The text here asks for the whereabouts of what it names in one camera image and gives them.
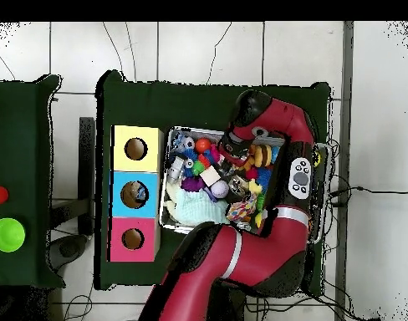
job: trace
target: light blue cloth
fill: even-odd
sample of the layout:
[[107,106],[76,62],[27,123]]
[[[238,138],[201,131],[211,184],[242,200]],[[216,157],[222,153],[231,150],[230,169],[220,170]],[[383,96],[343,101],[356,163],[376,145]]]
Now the light blue cloth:
[[179,188],[176,192],[176,219],[183,225],[194,227],[202,222],[229,224],[226,212],[227,203],[212,202],[204,190],[188,192]]

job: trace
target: shape sorter box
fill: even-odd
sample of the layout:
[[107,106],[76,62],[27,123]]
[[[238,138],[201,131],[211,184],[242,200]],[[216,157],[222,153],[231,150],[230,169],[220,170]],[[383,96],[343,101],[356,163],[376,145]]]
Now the shape sorter box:
[[[148,198],[139,208],[130,208],[126,206],[121,198],[123,187],[134,181],[140,182],[147,190]],[[111,213],[113,217],[156,218],[157,204],[160,194],[158,174],[114,171],[114,183],[111,188],[113,189]]]
[[[164,135],[158,128],[113,125],[112,129],[114,171],[159,173]],[[129,157],[129,147],[134,151],[135,143],[144,148],[144,155]]]
[[[142,236],[139,248],[131,250],[124,244],[125,232],[135,229]],[[111,262],[153,262],[160,247],[160,228],[155,218],[112,218],[110,231]]]

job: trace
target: blue box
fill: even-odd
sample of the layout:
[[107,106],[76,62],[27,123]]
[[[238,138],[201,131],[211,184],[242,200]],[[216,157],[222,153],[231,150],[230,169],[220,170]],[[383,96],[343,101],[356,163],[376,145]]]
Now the blue box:
[[[128,182],[138,181],[146,186],[149,198],[140,208],[129,208],[121,198],[120,193],[124,185]],[[113,217],[139,217],[139,218],[156,218],[157,202],[159,195],[159,181],[156,173],[146,172],[120,172],[114,171],[113,188]]]

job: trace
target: yellow box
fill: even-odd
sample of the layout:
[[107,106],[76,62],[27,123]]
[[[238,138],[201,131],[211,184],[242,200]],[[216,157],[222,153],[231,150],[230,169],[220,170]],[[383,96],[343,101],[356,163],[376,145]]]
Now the yellow box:
[[[113,129],[115,171],[159,172],[164,135],[158,128],[115,125]],[[145,147],[142,157],[141,147]]]

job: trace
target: white stripe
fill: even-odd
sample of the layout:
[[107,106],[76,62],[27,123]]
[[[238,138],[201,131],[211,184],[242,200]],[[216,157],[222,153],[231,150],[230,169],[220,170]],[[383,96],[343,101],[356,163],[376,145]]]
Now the white stripe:
[[231,276],[231,273],[233,272],[235,266],[237,266],[238,258],[240,258],[242,235],[237,230],[235,232],[237,233],[237,239],[235,241],[234,253],[232,254],[232,258],[231,258],[231,261],[229,262],[229,266],[227,267],[227,270],[222,275],[223,279],[226,279],[229,276]]
[[302,222],[308,229],[308,216],[298,209],[290,208],[288,206],[278,207],[277,218],[293,219],[297,222]]

